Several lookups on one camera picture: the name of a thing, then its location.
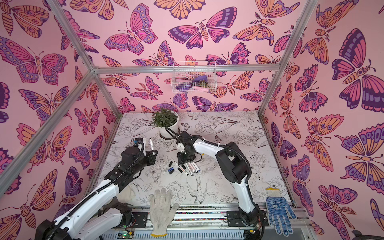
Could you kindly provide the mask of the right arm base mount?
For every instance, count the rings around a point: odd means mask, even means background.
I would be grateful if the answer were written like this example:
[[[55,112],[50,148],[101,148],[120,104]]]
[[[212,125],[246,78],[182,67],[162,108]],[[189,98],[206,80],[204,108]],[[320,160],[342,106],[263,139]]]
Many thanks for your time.
[[[260,229],[268,227],[268,220],[265,211],[254,209],[251,213],[245,213],[242,210],[227,211],[226,220],[229,227],[249,227]]]

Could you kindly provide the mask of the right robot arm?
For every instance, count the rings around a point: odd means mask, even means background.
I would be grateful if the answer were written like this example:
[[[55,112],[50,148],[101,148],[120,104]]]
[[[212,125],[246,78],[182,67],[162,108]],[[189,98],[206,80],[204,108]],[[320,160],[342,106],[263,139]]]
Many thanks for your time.
[[[190,135],[186,131],[175,137],[179,152],[180,164],[191,163],[196,154],[215,158],[224,177],[231,183],[239,201],[240,219],[246,226],[262,224],[263,213],[259,205],[254,202],[249,187],[252,169],[249,161],[234,143],[213,143],[202,136]]]

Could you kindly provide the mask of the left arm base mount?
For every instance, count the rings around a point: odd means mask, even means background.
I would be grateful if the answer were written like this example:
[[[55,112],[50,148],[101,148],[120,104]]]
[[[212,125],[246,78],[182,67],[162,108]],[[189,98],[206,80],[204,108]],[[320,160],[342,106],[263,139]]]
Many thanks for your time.
[[[114,229],[137,229],[145,228],[147,225],[148,212],[137,212],[132,205],[127,203],[110,203],[103,207],[102,213],[109,209],[116,209],[122,214],[122,219]]]

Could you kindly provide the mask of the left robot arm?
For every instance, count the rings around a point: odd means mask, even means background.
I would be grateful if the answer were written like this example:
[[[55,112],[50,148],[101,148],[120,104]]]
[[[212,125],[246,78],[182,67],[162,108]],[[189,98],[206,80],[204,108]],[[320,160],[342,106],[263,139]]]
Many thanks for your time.
[[[132,208],[118,201],[120,194],[146,166],[156,163],[158,151],[146,151],[142,138],[121,154],[121,162],[105,179],[70,210],[53,221],[43,221],[36,240],[97,240],[114,227],[131,227]]]

